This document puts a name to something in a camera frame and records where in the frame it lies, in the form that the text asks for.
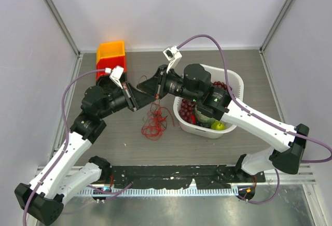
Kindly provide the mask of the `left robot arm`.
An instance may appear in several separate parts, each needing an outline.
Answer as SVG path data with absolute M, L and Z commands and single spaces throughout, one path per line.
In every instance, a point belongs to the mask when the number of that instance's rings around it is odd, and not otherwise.
M 51 225 L 65 204 L 81 189 L 95 181 L 107 183 L 112 167 L 106 159 L 97 156 L 71 178 L 66 176 L 106 128 L 105 117 L 124 108 L 135 111 L 154 101 L 154 95 L 141 92 L 128 82 L 111 93 L 106 93 L 100 86 L 89 87 L 81 101 L 81 113 L 73 125 L 66 128 L 66 140 L 61 148 L 29 184 L 20 183 L 15 188 L 23 214 Z

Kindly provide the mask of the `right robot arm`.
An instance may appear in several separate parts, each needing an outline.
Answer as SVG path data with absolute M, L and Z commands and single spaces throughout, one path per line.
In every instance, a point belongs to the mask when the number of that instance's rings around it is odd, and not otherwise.
M 211 74 L 201 64 L 189 64 L 179 76 L 175 70 L 159 66 L 149 79 L 137 88 L 156 99 L 172 94 L 195 102 L 204 116 L 236 125 L 261 138 L 270 148 L 255 154 L 243 154 L 234 168 L 238 181 L 248 181 L 259 172 L 276 169 L 287 174 L 298 173 L 306 148 L 309 128 L 304 124 L 287 125 L 248 107 L 229 91 L 216 87 Z

